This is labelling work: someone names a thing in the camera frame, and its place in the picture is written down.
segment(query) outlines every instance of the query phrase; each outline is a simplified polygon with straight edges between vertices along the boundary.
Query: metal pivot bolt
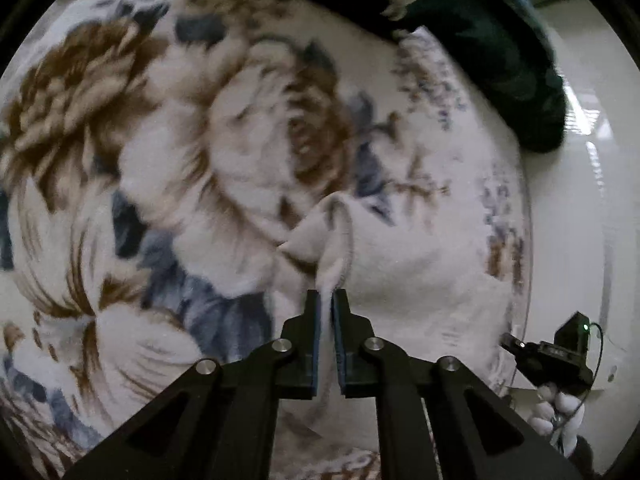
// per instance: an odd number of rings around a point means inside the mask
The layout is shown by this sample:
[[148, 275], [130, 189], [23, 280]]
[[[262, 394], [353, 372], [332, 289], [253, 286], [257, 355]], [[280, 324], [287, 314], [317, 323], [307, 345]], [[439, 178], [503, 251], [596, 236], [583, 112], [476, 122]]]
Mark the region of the metal pivot bolt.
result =
[[382, 350], [385, 347], [385, 342], [379, 337], [370, 337], [364, 341], [364, 346], [366, 346], [369, 350], [378, 351]]
[[291, 350], [292, 344], [288, 339], [276, 339], [271, 345], [276, 352], [284, 353]]
[[455, 357], [451, 355], [447, 355], [438, 359], [438, 364], [440, 368], [446, 370], [447, 372], [455, 372], [460, 368], [460, 361], [458, 361]]
[[211, 375], [216, 371], [217, 366], [218, 365], [215, 361], [212, 361], [211, 359], [203, 359], [196, 364], [196, 371], [200, 375]]

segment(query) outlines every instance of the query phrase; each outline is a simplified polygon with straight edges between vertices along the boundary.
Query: blue leaf pattern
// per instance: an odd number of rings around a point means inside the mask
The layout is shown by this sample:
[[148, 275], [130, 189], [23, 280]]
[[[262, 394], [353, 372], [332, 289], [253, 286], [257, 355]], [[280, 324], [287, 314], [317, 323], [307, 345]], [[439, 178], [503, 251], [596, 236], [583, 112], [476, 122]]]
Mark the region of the blue leaf pattern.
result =
[[14, 269], [14, 254], [9, 236], [9, 197], [0, 190], [0, 269]]
[[96, 7], [113, 6], [113, 18], [133, 18], [144, 32], [151, 32], [158, 21], [167, 14], [168, 2], [160, 2], [152, 6], [144, 5], [145, 0], [103, 0]]
[[127, 202], [124, 195], [116, 191], [111, 202], [113, 231], [116, 241], [116, 256], [132, 258], [138, 254], [146, 226], [139, 220], [136, 207]]
[[349, 101], [348, 108], [359, 140], [354, 161], [356, 196], [365, 198], [374, 213], [387, 224], [393, 225], [389, 198], [385, 192], [383, 168], [370, 146], [372, 130], [380, 130], [380, 127], [373, 123], [373, 100], [365, 92], [360, 92]]
[[205, 16], [179, 16], [175, 23], [175, 37], [180, 43], [203, 41], [215, 44], [226, 35], [222, 19], [215, 14]]
[[142, 241], [140, 265], [152, 271], [144, 307], [171, 310], [203, 354], [221, 362], [242, 359], [269, 341], [273, 327], [262, 294], [224, 298], [206, 280], [185, 272], [172, 240], [168, 232], [150, 230]]
[[302, 59], [305, 63], [314, 64], [328, 73], [337, 75], [334, 60], [329, 57], [316, 40], [310, 41], [302, 51]]
[[47, 402], [51, 409], [54, 424], [62, 433], [78, 444], [82, 449], [93, 449], [100, 444], [102, 436], [93, 428], [84, 425], [73, 414], [60, 390], [47, 392]]
[[4, 372], [9, 384], [18, 394], [28, 399], [33, 399], [36, 402], [46, 402], [47, 392], [44, 386], [16, 370], [11, 356], [5, 356], [2, 364], [4, 365]]

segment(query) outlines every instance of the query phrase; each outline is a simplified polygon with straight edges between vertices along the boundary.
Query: white wall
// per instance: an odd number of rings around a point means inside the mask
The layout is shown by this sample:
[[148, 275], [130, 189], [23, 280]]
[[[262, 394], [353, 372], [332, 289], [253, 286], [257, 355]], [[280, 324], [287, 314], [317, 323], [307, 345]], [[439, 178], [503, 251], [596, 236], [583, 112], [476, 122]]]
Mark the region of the white wall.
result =
[[[606, 20], [588, 0], [559, 2], [541, 9], [572, 55], [559, 59], [569, 81], [589, 81], [604, 108], [613, 137], [625, 159], [632, 188], [636, 239], [640, 240], [640, 70]], [[605, 472], [640, 419], [640, 294], [635, 293], [632, 339], [615, 380], [587, 402], [580, 429], [594, 449], [594, 467]], [[536, 402], [531, 391], [516, 394], [518, 411], [527, 416]]]

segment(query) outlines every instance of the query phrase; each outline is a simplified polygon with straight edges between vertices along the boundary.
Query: brown flower pattern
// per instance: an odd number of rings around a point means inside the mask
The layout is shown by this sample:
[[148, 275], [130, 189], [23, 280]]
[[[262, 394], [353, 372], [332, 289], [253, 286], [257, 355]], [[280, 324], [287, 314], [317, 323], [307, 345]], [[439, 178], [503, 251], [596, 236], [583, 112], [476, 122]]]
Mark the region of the brown flower pattern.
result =
[[210, 50], [172, 48], [147, 77], [158, 110], [122, 152], [124, 193], [175, 233], [189, 272], [228, 297], [260, 290], [290, 229], [348, 187], [353, 128], [331, 61], [314, 43], [239, 32]]
[[27, 73], [7, 113], [2, 146], [5, 189], [32, 175], [50, 208], [63, 208], [95, 157], [113, 165], [126, 124], [146, 110], [142, 73], [163, 41], [134, 22], [81, 25]]
[[36, 471], [47, 480], [57, 480], [84, 451], [55, 428], [48, 411], [48, 406], [29, 401], [0, 379], [0, 415], [9, 421]]
[[140, 308], [148, 270], [115, 256], [111, 218], [103, 214], [113, 191], [108, 178], [94, 178], [75, 207], [49, 212], [32, 178], [14, 190], [12, 277], [33, 306], [33, 325], [29, 338], [4, 328], [18, 369], [60, 390], [72, 413], [103, 435], [201, 356], [170, 313]]
[[215, 14], [227, 26], [259, 28], [289, 14], [290, 0], [188, 0], [188, 15]]

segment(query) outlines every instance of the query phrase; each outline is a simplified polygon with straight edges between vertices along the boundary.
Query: floral blanket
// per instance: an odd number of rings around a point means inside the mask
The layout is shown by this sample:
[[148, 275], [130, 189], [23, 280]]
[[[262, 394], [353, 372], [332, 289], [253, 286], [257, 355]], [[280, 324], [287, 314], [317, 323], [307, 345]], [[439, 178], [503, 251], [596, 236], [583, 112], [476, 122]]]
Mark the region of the floral blanket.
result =
[[58, 478], [194, 362], [323, 297], [318, 400], [272, 477], [374, 479], [328, 297], [409, 354], [513, 367], [528, 230], [517, 143], [424, 28], [389, 44], [306, 0], [59, 0], [2, 77], [0, 412]]

